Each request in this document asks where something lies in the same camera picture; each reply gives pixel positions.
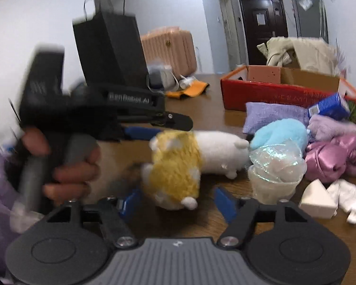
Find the person's left hand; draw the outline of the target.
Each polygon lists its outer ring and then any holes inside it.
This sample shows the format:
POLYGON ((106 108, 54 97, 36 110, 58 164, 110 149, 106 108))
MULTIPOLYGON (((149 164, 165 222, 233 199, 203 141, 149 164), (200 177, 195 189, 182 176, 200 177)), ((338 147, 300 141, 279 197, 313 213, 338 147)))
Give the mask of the person's left hand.
MULTIPOLYGON (((34 156, 47 156, 51 153, 45 136, 36 128, 25 129, 22 142, 34 156)), ((94 145, 90 154, 82 161, 57 167, 52 173, 56 183, 44 185, 43 194, 56 206, 66 201, 86 198, 91 193, 89 182, 100 174, 98 166, 100 157, 101 149, 99 145, 94 145)))

